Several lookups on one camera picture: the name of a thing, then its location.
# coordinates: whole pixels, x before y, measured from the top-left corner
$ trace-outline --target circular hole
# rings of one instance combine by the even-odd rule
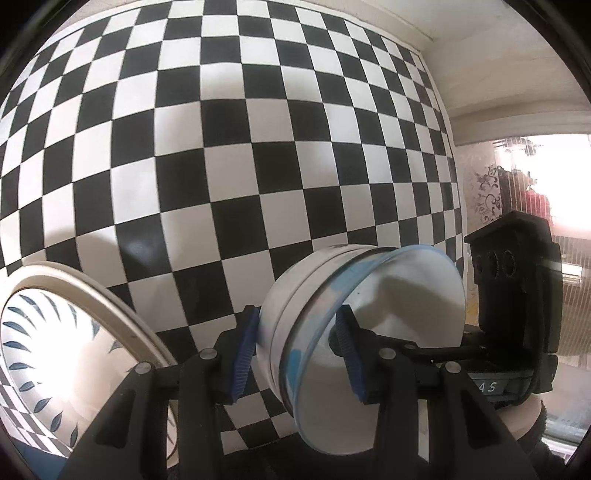
[[[476,261],[474,262],[474,270],[476,270],[476,273],[479,275],[482,274],[482,257],[480,255],[476,257]]]
[[[488,268],[493,277],[496,277],[499,273],[499,259],[494,252],[489,252],[488,254]]]
[[[507,277],[512,277],[515,273],[515,257],[508,250],[503,254],[503,272]]]

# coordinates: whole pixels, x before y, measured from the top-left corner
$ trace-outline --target checkered tablecloth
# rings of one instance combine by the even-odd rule
[[[37,260],[82,270],[178,361],[318,248],[431,244],[463,271],[426,68],[337,12],[126,5],[50,39],[0,117],[2,275]],[[227,452],[294,431],[256,368],[220,425]]]

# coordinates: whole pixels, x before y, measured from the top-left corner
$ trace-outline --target screw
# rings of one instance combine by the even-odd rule
[[[152,370],[152,365],[150,365],[148,362],[141,362],[135,366],[135,373],[138,375],[146,374],[150,370]]]
[[[199,356],[203,360],[213,360],[217,357],[217,350],[215,348],[204,348],[199,352]]]
[[[462,367],[460,367],[460,364],[457,362],[447,362],[445,364],[445,370],[451,374],[458,374],[462,371]]]
[[[379,350],[379,355],[384,360],[393,360],[396,358],[396,352],[391,348],[381,348]]]

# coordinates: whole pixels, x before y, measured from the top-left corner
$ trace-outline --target silver screw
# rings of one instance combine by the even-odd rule
[[[203,360],[213,360],[217,357],[217,350],[215,348],[204,348],[199,352],[199,356]]]
[[[150,365],[148,362],[141,362],[135,366],[135,373],[138,375],[146,374],[150,370],[152,370],[152,365]]]
[[[394,350],[392,350],[391,348],[387,348],[387,347],[381,348],[379,350],[379,355],[384,360],[393,360],[394,358],[396,358],[396,352]]]
[[[462,371],[462,367],[460,367],[460,364],[457,362],[447,362],[445,364],[445,370],[451,374],[458,374]]]

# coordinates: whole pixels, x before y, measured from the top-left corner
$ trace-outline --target blue leaf decoration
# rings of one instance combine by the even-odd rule
[[[78,314],[76,313],[76,309],[70,303],[68,304],[68,306],[70,307],[72,317],[74,318],[74,326],[78,328]]]
[[[57,306],[56,306],[55,302],[51,298],[49,298],[47,295],[43,294],[43,296],[47,299],[47,301],[53,307],[53,311],[56,313],[57,319],[61,322],[60,312],[57,311]]]
[[[123,345],[121,345],[117,340],[115,340],[113,342],[113,345],[111,345],[111,350],[109,350],[109,353],[111,353],[113,350],[117,350],[118,348],[123,348]]]
[[[10,310],[13,313],[16,313],[17,315],[20,315],[22,318],[24,318],[26,321],[28,321],[31,325],[33,325],[35,327],[35,324],[33,323],[33,321],[20,308],[18,308],[18,307],[8,307],[8,310]]]
[[[33,413],[39,413],[41,410],[43,410],[50,400],[50,398],[44,398],[43,400],[39,400],[37,402],[37,405],[35,405],[35,408],[33,409]]]
[[[8,367],[9,370],[25,370],[26,368],[35,368],[32,367],[31,365],[27,365],[27,364],[23,364],[22,362],[16,362],[10,365],[10,367]]]
[[[16,322],[2,322],[2,324],[6,325],[7,327],[11,328],[12,330],[16,330],[17,332],[23,333],[28,337],[31,336],[27,333],[27,331],[20,324],[18,324]]]
[[[18,350],[25,350],[26,352],[31,353],[31,351],[26,346],[24,346],[22,343],[14,342],[13,340],[11,340],[9,342],[4,342],[3,345],[7,346],[9,348],[16,348]]]
[[[76,424],[74,430],[72,430],[72,434],[70,435],[70,448],[74,448],[76,440],[78,440],[78,424]]]
[[[33,382],[25,382],[21,385],[21,388],[19,388],[18,391],[28,392],[32,388],[35,388],[35,384]]]
[[[91,319],[90,322],[92,324],[92,339],[94,340],[96,334],[99,333],[100,325],[95,319]]]
[[[31,307],[33,307],[33,308],[34,308],[34,309],[37,311],[37,313],[38,313],[39,315],[41,315],[41,318],[42,318],[43,320],[45,320],[45,315],[43,315],[43,312],[42,312],[42,311],[41,311],[41,309],[39,308],[39,305],[37,305],[37,304],[35,303],[35,300],[33,300],[33,299],[31,299],[31,298],[27,297],[26,295],[22,295],[22,294],[18,294],[18,296],[19,296],[19,297],[21,297],[21,298],[22,298],[24,301],[26,301],[26,302],[27,302],[27,303],[28,303],[28,304],[29,304]]]
[[[49,427],[49,431],[50,432],[55,432],[61,425],[61,414],[63,412],[58,413],[55,417],[53,417],[53,420],[51,421],[51,426]]]

